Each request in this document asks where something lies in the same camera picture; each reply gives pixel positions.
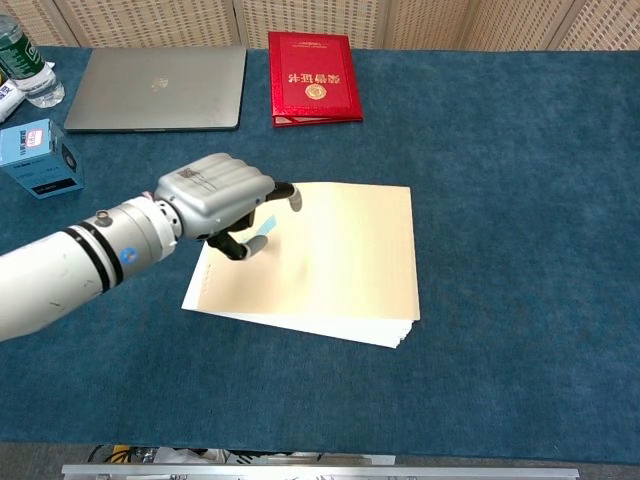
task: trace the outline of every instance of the bottle label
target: bottle label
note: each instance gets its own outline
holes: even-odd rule
[[[22,80],[40,73],[44,60],[23,34],[16,43],[0,49],[0,67],[9,78]]]

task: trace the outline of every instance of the laptop lid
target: laptop lid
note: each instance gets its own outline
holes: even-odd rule
[[[246,48],[99,48],[67,115],[70,131],[233,129]]]

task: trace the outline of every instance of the blue tabletop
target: blue tabletop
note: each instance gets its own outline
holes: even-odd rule
[[[64,123],[90,51],[43,52],[64,102],[3,127]],[[184,241],[0,343],[0,440],[640,463],[640,54],[354,61],[363,123],[273,129],[251,51],[237,131],[72,135],[84,190],[36,200],[0,176],[0,254],[213,152],[408,185],[422,320],[398,349],[181,311]]]

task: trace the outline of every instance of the plastic bottle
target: plastic bottle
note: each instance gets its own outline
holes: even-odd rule
[[[36,107],[53,107],[64,98],[64,87],[40,52],[31,45],[20,25],[13,18],[2,14],[0,68]]]

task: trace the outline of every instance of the white paper stack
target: white paper stack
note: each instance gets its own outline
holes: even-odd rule
[[[420,319],[407,187],[301,183],[256,210],[268,231],[254,257],[232,262],[204,246],[182,307],[301,332],[395,348]]]

